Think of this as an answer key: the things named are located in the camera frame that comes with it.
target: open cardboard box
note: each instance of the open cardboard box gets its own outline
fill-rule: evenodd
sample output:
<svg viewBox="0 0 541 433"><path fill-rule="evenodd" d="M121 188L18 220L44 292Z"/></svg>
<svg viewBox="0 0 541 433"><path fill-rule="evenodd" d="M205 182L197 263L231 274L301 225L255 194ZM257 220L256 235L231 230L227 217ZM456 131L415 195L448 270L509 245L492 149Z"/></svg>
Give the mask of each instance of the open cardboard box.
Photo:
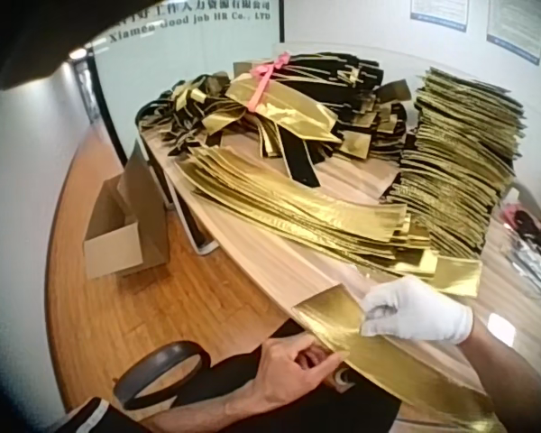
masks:
<svg viewBox="0 0 541 433"><path fill-rule="evenodd" d="M87 277L127 275L166 263L166 214L141 149L124 172L102 185L84 241Z"/></svg>

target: pink ribbon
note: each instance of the pink ribbon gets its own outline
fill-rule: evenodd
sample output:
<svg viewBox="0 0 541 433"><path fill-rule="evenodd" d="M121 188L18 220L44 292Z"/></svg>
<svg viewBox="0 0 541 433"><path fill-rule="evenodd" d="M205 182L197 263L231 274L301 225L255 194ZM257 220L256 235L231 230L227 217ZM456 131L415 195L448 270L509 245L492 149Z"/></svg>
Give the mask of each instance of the pink ribbon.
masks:
<svg viewBox="0 0 541 433"><path fill-rule="evenodd" d="M274 72L275 69L281 69L283 66L289 64L289 61L290 54L283 52L279 55L279 58L274 61L274 63L259 65L256 68L251 69L251 75L261 79L259 86L249 101L249 105L246 106L251 113L256 111L257 105L259 102L261 102L262 94L269 85L269 81L271 81L272 72Z"/></svg>

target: gloved hand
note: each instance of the gloved hand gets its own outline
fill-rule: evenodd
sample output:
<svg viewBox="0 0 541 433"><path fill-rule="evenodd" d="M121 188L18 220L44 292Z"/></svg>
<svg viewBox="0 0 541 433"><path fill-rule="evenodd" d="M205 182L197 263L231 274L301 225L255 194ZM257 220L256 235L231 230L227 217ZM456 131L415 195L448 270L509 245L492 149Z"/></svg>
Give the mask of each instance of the gloved hand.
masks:
<svg viewBox="0 0 541 433"><path fill-rule="evenodd" d="M413 276L375 286L361 302L361 335L443 340L458 345L472 330L472 310Z"/></svg>

